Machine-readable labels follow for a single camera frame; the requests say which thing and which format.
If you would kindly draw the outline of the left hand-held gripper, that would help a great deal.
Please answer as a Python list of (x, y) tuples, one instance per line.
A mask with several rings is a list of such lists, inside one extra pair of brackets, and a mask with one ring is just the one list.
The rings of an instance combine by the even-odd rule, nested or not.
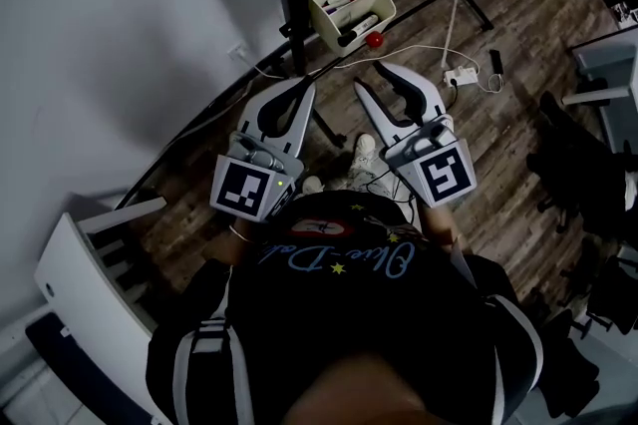
[[(241, 133), (230, 135), (227, 154), (216, 161), (210, 194), (214, 209), (253, 222), (269, 222), (283, 210), (304, 171), (294, 157), (301, 152), (315, 95), (313, 82), (295, 78), (248, 101), (239, 120)], [(284, 153), (253, 137), (281, 138)]]

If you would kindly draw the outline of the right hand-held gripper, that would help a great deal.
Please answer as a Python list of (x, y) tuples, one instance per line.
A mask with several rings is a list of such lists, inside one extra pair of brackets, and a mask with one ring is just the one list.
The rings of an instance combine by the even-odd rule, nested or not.
[(467, 141), (454, 133), (437, 87), (405, 66), (376, 62), (373, 67), (406, 102), (407, 119), (399, 120), (370, 85), (354, 79), (355, 92), (388, 147), (383, 159), (392, 172), (429, 208), (472, 191), (475, 171)]

